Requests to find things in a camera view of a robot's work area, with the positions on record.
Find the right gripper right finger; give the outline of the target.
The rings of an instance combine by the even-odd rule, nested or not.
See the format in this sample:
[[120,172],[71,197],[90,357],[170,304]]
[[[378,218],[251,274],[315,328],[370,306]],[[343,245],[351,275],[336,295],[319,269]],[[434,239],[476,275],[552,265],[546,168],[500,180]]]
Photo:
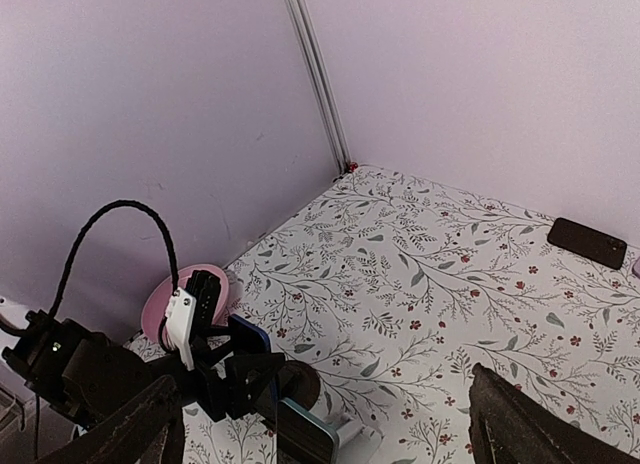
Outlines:
[[493,370],[476,363],[469,437],[476,463],[637,463],[556,417]]

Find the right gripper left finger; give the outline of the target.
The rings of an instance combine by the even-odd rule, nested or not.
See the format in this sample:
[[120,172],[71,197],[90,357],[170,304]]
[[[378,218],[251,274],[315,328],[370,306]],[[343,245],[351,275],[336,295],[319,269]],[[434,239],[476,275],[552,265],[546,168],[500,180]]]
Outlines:
[[162,376],[97,427],[39,461],[49,464],[181,463],[182,397]]

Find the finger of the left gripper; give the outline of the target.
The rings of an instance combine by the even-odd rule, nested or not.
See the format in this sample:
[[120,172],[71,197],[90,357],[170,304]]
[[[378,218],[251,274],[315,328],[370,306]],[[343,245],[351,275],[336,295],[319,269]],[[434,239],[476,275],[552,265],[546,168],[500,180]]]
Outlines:
[[282,353],[238,354],[228,358],[225,361],[228,415],[240,419],[259,414],[274,419],[280,398],[278,374],[284,364]]

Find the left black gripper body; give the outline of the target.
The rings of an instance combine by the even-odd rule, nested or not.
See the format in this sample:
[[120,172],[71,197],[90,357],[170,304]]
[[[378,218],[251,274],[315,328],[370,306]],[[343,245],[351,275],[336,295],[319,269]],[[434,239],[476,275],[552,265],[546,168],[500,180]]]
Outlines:
[[71,319],[58,322],[43,311],[29,311],[27,321],[1,358],[27,388],[75,424],[96,426],[165,375],[174,379],[183,406],[196,403],[215,422],[225,418],[223,381],[206,367],[207,360],[196,362],[192,371],[177,353],[146,362]]

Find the blue phone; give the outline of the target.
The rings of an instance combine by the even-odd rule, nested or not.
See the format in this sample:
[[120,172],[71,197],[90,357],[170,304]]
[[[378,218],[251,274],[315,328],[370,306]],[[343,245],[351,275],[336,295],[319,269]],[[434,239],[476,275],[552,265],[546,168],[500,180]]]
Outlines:
[[240,315],[233,314],[228,319],[232,353],[261,354],[273,353],[268,334]]

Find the silver phone stand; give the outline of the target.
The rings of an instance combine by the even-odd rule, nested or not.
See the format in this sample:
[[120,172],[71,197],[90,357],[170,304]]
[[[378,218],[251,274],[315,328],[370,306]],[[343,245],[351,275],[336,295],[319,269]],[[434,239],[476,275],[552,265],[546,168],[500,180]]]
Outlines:
[[357,454],[375,452],[383,441],[383,434],[355,417],[343,414],[336,426],[339,451],[355,451]]

